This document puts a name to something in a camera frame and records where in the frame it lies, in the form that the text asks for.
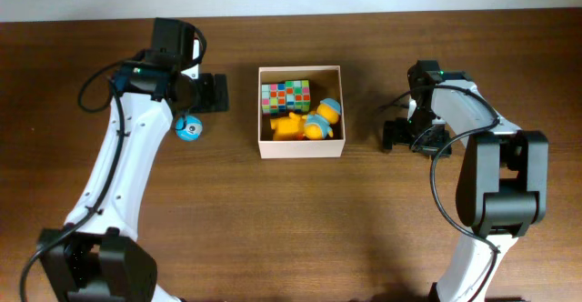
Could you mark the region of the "yellow rubber animal toy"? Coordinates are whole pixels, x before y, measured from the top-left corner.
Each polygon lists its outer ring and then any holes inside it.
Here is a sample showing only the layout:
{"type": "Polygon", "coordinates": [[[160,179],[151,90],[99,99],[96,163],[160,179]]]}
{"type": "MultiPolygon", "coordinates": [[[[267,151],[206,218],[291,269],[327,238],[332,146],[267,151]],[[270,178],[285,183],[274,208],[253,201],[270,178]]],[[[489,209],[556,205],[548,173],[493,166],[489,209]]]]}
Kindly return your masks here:
{"type": "Polygon", "coordinates": [[[307,116],[290,112],[287,116],[272,118],[270,127],[274,141],[302,140],[305,136],[307,116]]]}

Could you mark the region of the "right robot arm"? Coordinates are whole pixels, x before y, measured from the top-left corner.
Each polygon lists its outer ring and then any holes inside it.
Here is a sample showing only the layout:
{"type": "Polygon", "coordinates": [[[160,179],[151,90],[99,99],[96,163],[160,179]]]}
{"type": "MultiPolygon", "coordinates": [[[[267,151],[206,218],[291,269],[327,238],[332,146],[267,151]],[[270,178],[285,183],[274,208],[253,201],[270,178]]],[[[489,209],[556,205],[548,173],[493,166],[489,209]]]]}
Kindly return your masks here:
{"type": "Polygon", "coordinates": [[[505,119],[464,71],[419,60],[407,71],[407,115],[385,122],[382,146],[407,146],[431,159],[436,207],[460,237],[431,301],[483,301],[508,250],[547,211],[548,140],[505,119]],[[437,163],[459,142],[465,148],[456,189],[457,219],[437,192],[437,163]]]}

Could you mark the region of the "blue one-eyed ball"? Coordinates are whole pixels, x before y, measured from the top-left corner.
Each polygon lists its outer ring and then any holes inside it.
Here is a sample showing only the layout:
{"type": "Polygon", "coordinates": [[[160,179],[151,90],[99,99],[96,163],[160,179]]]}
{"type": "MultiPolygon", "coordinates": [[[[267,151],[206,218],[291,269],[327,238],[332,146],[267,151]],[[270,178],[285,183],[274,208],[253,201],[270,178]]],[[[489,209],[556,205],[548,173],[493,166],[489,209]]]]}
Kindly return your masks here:
{"type": "Polygon", "coordinates": [[[195,116],[180,116],[176,120],[176,134],[187,142],[196,141],[201,136],[203,128],[201,120],[195,116]]]}

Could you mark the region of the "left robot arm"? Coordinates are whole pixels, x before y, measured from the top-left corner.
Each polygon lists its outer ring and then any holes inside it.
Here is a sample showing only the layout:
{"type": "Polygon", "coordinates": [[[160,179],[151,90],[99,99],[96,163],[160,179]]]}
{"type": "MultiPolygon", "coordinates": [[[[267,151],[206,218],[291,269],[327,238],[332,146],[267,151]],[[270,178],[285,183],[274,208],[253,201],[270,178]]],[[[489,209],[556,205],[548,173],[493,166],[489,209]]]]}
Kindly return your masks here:
{"type": "Polygon", "coordinates": [[[60,229],[44,229],[35,261],[60,301],[173,301],[157,263],[137,243],[138,218],[158,148],[168,132],[186,142],[202,132],[199,113],[229,108],[226,77],[200,73],[207,42],[177,19],[154,21],[151,45],[96,72],[108,78],[105,138],[85,190],[60,229]]]}

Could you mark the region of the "colourful puzzle cube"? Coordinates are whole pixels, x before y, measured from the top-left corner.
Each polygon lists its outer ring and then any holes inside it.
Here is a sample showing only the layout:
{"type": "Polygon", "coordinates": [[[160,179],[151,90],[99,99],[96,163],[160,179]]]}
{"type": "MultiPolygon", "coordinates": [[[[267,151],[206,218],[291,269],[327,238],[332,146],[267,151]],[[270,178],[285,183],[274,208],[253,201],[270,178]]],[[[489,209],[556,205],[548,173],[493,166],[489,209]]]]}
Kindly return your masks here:
{"type": "Polygon", "coordinates": [[[303,80],[285,81],[286,109],[306,113],[310,110],[310,82],[303,80]]]}
{"type": "Polygon", "coordinates": [[[260,106],[263,115],[279,115],[286,111],[286,85],[262,84],[260,106]]]}

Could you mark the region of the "orange duck with blue hat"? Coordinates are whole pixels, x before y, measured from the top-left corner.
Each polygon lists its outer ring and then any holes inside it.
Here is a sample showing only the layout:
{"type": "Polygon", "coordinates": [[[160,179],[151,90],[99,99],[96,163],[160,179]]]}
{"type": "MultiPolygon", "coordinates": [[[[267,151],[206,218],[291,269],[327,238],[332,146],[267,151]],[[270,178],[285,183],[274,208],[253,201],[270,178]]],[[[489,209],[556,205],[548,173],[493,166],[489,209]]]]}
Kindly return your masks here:
{"type": "Polygon", "coordinates": [[[337,124],[342,114],[341,105],[333,98],[325,98],[320,101],[314,112],[303,116],[304,136],[310,140],[324,140],[333,138],[332,126],[337,124]]]}

